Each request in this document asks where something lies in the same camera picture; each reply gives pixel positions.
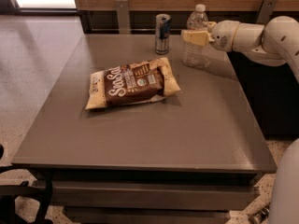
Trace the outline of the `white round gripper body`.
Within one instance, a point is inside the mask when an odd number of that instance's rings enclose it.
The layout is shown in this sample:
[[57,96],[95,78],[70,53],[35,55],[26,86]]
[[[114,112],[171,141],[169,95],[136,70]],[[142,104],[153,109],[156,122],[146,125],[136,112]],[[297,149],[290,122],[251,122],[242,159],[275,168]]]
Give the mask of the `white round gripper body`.
[[237,51],[235,42],[239,21],[220,21],[212,29],[212,47],[225,52]]

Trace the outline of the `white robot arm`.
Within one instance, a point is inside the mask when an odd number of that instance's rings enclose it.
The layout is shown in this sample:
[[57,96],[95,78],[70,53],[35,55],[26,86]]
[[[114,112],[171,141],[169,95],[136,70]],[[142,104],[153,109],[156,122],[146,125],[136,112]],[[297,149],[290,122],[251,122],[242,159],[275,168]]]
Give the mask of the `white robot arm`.
[[[181,37],[201,47],[239,52],[259,64],[285,63],[299,81],[299,22],[291,17],[278,16],[266,25],[211,21],[204,30],[183,30]],[[299,139],[288,146],[279,162],[268,224],[299,224]]]

